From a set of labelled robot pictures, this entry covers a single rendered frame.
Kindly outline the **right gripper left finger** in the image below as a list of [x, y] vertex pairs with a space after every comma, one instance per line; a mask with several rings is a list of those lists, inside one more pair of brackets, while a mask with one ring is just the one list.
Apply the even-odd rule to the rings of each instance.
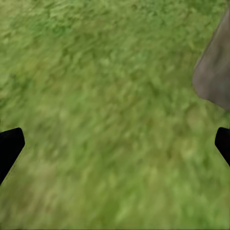
[[24, 146], [24, 135], [20, 127], [0, 133], [0, 184]]

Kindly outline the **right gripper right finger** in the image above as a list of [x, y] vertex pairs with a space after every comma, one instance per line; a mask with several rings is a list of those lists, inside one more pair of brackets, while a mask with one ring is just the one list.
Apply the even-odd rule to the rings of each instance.
[[218, 129], [215, 145], [230, 166], [230, 129], [223, 127]]

